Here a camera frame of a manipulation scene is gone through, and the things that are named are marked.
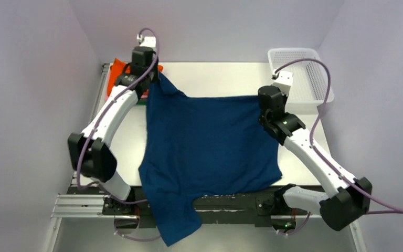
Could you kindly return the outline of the navy blue t-shirt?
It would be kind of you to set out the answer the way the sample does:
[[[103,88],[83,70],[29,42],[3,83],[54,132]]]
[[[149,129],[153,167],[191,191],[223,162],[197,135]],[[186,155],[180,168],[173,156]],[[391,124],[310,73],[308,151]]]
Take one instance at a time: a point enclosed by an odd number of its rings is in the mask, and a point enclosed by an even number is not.
[[[171,246],[197,231],[193,201],[263,190],[281,180],[278,142],[260,125],[258,97],[189,97],[164,75],[149,88],[139,176]]]

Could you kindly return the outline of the aluminium table frame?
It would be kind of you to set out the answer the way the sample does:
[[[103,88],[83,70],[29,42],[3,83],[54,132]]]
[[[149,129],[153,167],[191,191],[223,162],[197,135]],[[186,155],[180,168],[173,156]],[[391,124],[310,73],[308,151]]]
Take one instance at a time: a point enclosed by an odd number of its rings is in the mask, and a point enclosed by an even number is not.
[[[191,97],[254,96],[269,85],[268,63],[166,62],[164,75]],[[90,173],[86,150],[52,217],[61,236],[49,251],[157,251],[164,235],[146,198],[139,166],[146,146],[146,107],[133,91],[123,95],[92,138],[113,154],[115,173],[99,183]],[[328,227],[319,201],[328,197],[325,180],[306,166],[291,146],[280,146],[281,180],[249,193],[206,193],[191,208],[202,226],[171,246],[173,251],[366,251],[358,221],[340,231]]]

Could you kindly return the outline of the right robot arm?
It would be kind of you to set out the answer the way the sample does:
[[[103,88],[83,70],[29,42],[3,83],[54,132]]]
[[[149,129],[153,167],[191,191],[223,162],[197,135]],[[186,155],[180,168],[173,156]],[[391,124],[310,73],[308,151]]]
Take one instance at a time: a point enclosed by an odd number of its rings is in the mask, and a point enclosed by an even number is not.
[[[294,114],[285,111],[287,96],[275,86],[258,90],[259,123],[273,139],[293,153],[314,175],[323,191],[307,190],[287,184],[273,194],[271,213],[285,214],[297,208],[319,215],[328,227],[340,231],[367,214],[373,186],[365,178],[356,178],[334,159],[320,152],[310,139],[310,131]]]

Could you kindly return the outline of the white plastic basket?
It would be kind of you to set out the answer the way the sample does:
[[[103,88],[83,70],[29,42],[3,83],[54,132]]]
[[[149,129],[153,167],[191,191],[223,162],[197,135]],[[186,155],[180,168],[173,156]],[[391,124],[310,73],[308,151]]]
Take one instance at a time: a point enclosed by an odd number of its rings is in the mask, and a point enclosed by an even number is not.
[[[277,69],[296,59],[313,58],[319,54],[311,48],[272,48],[268,50],[270,69]],[[284,68],[293,73],[293,85],[288,104],[300,108],[316,108],[323,103],[327,89],[327,75],[323,67],[312,61],[297,62]]]

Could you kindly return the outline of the green folded t-shirt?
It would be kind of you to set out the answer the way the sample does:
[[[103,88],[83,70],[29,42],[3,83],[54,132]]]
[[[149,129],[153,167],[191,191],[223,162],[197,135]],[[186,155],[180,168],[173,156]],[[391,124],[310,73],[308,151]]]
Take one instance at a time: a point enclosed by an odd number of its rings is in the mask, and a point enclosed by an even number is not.
[[[147,105],[147,98],[141,98],[141,99],[137,102],[137,105],[140,105],[140,106],[145,106],[145,105]]]

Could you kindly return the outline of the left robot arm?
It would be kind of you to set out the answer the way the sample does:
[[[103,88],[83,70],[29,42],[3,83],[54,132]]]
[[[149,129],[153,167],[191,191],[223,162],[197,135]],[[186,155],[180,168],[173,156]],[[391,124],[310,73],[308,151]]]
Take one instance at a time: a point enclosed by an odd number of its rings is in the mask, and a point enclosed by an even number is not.
[[[135,210],[129,197],[131,186],[117,171],[117,159],[110,150],[116,131],[127,113],[138,103],[150,84],[159,81],[158,50],[137,46],[131,61],[125,64],[114,81],[110,95],[94,119],[80,133],[67,139],[72,168],[79,190],[98,186],[115,201],[123,215]]]

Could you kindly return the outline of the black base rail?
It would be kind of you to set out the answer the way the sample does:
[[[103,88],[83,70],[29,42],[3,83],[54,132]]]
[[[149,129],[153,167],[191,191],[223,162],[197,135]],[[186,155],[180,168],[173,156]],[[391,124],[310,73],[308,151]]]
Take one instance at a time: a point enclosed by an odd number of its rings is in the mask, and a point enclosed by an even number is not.
[[[261,191],[235,194],[208,194],[197,198],[152,197],[142,186],[132,186],[127,199],[120,202],[98,186],[84,191],[69,187],[58,197],[54,214],[59,217],[116,218],[136,220],[141,228],[194,231],[203,224],[298,227],[297,220],[308,215],[319,217],[319,209],[288,207],[281,193],[287,186],[271,186]]]

